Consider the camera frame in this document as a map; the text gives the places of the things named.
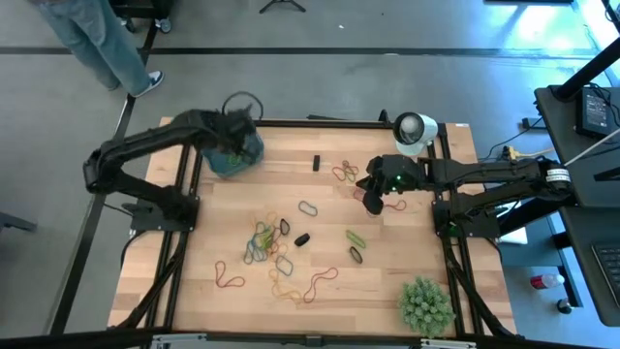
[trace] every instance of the desk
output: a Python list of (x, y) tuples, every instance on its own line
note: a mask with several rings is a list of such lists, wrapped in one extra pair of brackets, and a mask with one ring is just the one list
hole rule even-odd
[[(571, 160), (596, 142), (574, 131), (574, 102), (557, 101), (549, 88), (538, 88), (535, 95), (560, 161)], [(620, 100), (616, 97), (612, 103), (618, 105)], [(594, 151), (609, 146), (614, 145), (602, 144)], [(620, 309), (611, 296), (591, 250), (593, 242), (605, 240), (605, 237), (618, 237), (620, 181), (595, 182), (593, 178), (594, 174), (618, 165), (620, 155), (617, 151), (571, 164), (568, 169), (579, 207), (562, 207), (559, 211), (601, 321), (607, 326), (620, 327)]]
[[(447, 126), (452, 158), (476, 161), (469, 126)], [(371, 158), (397, 153), (391, 130), (260, 127), (259, 133), (265, 146), (264, 161), (255, 168), (230, 179), (218, 178), (207, 167), (201, 171), (199, 220), (189, 237), (173, 328), (191, 332), (415, 335), (401, 322), (396, 306), (402, 283), (420, 275), (448, 290), (442, 247), (432, 223), (433, 194), (386, 196), (387, 204), (402, 198), (407, 208), (402, 212), (387, 208), (373, 218), (353, 198), (354, 185), (338, 181), (331, 172), (346, 159), (363, 173)], [(173, 147), (153, 154), (146, 180), (158, 185), (173, 183), (180, 151), (180, 147)], [(321, 155), (317, 173), (312, 172), (315, 154)], [(482, 187), (468, 185), (462, 189), (476, 193)], [(297, 209), (301, 200), (316, 206), (318, 216), (301, 213)], [(303, 294), (312, 274), (330, 267), (339, 269), (334, 280), (318, 282), (317, 297), (311, 303), (275, 299), (267, 276), (273, 263), (247, 266), (242, 261), (246, 242), (254, 233), (251, 221), (264, 220), (270, 211), (287, 219), (292, 229), (281, 238), (289, 245), (287, 257), (294, 263), (292, 276), (281, 275), (286, 281), (283, 288), (295, 288)], [(345, 237), (346, 229), (366, 240), (367, 247), (360, 250), (364, 259), (361, 265), (348, 253), (351, 244)], [(304, 233), (310, 233), (310, 241), (295, 247), (293, 240)], [(147, 233), (128, 249), (110, 325), (124, 320), (151, 286), (161, 240), (161, 233)], [(475, 238), (469, 239), (469, 248), (478, 291), (504, 326), (514, 332), (497, 251), (484, 239)], [(223, 280), (243, 276), (245, 286), (216, 287), (214, 264), (218, 260), (227, 264)], [(157, 324), (163, 319), (166, 298), (165, 291)], [(460, 299), (465, 329), (471, 333), (469, 306), (462, 290)], [(455, 335), (453, 326), (445, 335)]]
[[(593, 145), (596, 140), (578, 135), (574, 131), (575, 103), (556, 100), (548, 88), (537, 88), (536, 100), (560, 161), (566, 163), (581, 151)], [(620, 105), (620, 89), (615, 89), (612, 103)], [(615, 145), (601, 144), (593, 151), (604, 150)], [(569, 166), (574, 193), (581, 206), (620, 207), (618, 193), (620, 181), (596, 182), (594, 174), (620, 166), (618, 151), (611, 151), (597, 157), (578, 160)]]

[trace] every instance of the sneaker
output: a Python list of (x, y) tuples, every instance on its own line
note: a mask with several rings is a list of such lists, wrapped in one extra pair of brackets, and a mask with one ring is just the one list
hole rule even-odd
[(148, 91), (159, 86), (159, 84), (162, 83), (162, 81), (164, 80), (164, 73), (162, 73), (161, 71), (155, 71), (153, 73), (148, 73), (148, 77), (150, 78), (151, 83), (148, 85), (148, 87), (146, 87), (145, 90), (143, 90), (141, 93), (134, 96), (135, 98), (142, 97)]

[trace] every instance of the red rubber band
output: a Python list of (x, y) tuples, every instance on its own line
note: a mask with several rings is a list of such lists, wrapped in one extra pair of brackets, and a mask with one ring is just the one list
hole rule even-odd
[[(219, 264), (222, 264), (223, 268), (222, 268), (222, 274), (220, 275), (220, 271), (217, 269), (217, 266)], [(228, 280), (224, 285), (220, 285), (220, 280), (222, 279), (222, 277), (224, 277), (224, 273), (226, 272), (226, 263), (224, 263), (224, 261), (217, 261), (215, 262), (215, 284), (217, 285), (217, 287), (219, 288), (225, 288), (225, 287), (243, 287), (243, 285), (245, 285), (245, 279), (241, 276), (235, 276), (232, 279)], [(239, 279), (241, 280), (241, 284), (240, 285), (233, 285), (231, 284), (231, 282), (233, 282), (233, 280)]]
[[(329, 277), (329, 276), (324, 276), (325, 274), (327, 274), (328, 272), (335, 270), (336, 274), (333, 277)], [(314, 299), (317, 297), (317, 281), (321, 280), (321, 279), (325, 279), (325, 280), (333, 280), (336, 277), (338, 277), (338, 269), (331, 267), (326, 271), (323, 272), (317, 272), (316, 274), (312, 275), (312, 278), (310, 279), (310, 288), (308, 289), (308, 291), (306, 291), (306, 293), (303, 294), (303, 302), (306, 303), (311, 303), (314, 301)], [(306, 296), (310, 293), (313, 292), (314, 296), (312, 296), (312, 299), (310, 299), (310, 301), (308, 301), (306, 299)]]

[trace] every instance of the green spiky ball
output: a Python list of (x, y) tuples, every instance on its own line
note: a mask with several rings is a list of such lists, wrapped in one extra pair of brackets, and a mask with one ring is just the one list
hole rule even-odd
[(415, 283), (403, 284), (398, 307), (405, 324), (428, 338), (441, 335), (454, 320), (450, 297), (428, 278), (417, 277)]

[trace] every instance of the tripod leg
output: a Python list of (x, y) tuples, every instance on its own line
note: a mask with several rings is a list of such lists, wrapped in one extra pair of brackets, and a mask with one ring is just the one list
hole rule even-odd
[(273, 5), (273, 4), (277, 3), (277, 2), (280, 2), (280, 0), (271, 0), (271, 1), (269, 1), (269, 3), (264, 5), (264, 7), (259, 11), (259, 14), (264, 14), (264, 12), (267, 11), (267, 9), (269, 7), (271, 7), (271, 5)]
[(293, 4), (295, 7), (297, 7), (300, 11), (302, 11), (302, 12), (306, 12), (306, 9), (305, 9), (303, 6), (301, 6), (301, 5), (297, 4), (295, 0), (289, 0), (288, 2), (290, 2), (290, 3), (291, 3), (291, 4)]

